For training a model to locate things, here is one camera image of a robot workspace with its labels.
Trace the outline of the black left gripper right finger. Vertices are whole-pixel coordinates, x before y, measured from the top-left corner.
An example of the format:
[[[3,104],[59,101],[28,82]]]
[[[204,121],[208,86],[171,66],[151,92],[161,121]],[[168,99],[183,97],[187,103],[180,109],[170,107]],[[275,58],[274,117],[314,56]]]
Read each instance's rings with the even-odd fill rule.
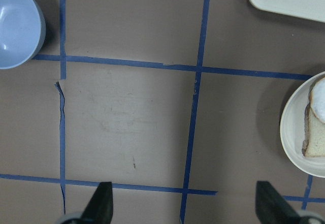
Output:
[[[300,223],[303,219],[268,181],[256,183],[255,213],[263,224]]]

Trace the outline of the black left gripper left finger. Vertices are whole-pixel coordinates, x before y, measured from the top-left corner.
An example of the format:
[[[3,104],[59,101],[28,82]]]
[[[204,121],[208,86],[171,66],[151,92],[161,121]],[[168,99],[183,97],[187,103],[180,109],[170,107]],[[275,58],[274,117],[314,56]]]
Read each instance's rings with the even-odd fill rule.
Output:
[[[111,223],[113,217],[112,182],[100,182],[84,209],[81,223]]]

